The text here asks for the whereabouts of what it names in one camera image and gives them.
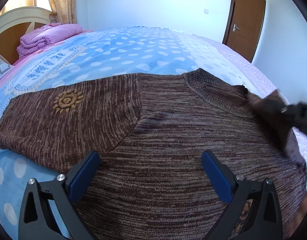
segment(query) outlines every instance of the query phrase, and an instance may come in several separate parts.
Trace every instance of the silver bolt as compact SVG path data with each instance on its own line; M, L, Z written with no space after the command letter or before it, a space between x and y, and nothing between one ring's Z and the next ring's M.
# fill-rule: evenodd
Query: silver bolt
M281 112L284 113L284 112L287 111L287 110L288 110L288 107L285 106L284 108L281 109Z
M34 178L31 178L31 179L28 180L28 184L29 184L29 185L32 185L32 184L34 184L35 182L36 182L36 180L35 180Z
M57 180L58 180L58 181L63 181L65 178L66 178L66 175L64 175L64 174L59 174L59 175L57 176Z
M272 184L272 179L266 179L266 183L271 185Z
M242 174L237 174L236 175L236 180L242 181L245 179L245 176L243 176Z

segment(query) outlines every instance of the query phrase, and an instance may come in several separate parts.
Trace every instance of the door frame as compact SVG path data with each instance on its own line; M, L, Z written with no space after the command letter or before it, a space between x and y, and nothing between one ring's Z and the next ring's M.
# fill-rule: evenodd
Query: door frame
M231 0L230 10L229 10L229 15L228 15L228 21L227 21L227 26L226 26L226 30L225 30L225 32L224 32L224 36L223 36L223 40L222 40L222 43L223 43L224 45L226 45L226 44L227 44L227 41L228 41L229 32L230 32L230 28L231 28L231 25L232 25L232 18L233 18L234 5L235 5L235 3L236 3L236 0ZM260 29L260 33L259 33L257 45L255 46L255 51L257 50L257 47L258 47L258 44L259 44L259 40L260 40L262 28L263 28L263 22L264 22L264 15L265 15L265 13L266 13L266 6L264 7L264 10L263 10L261 29Z

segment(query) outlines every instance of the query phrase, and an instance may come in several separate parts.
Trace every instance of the folded pink quilt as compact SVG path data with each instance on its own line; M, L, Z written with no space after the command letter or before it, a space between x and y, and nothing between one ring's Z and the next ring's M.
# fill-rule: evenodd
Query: folded pink quilt
M17 48L19 57L31 54L47 45L66 40L71 36L82 32L78 24L50 24L42 26L20 38L20 45Z

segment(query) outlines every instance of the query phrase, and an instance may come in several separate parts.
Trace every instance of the brown wooden door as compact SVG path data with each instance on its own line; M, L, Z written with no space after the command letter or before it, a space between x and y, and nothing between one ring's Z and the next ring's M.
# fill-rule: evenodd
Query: brown wooden door
M234 0L226 45L249 62L258 45L265 7L265 0Z

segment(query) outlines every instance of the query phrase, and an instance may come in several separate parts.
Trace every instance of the headboard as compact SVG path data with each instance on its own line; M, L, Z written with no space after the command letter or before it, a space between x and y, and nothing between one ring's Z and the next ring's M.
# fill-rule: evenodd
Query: headboard
M26 6L13 9L0 16L0 55L10 64L19 59L17 47L24 34L49 24L51 11Z

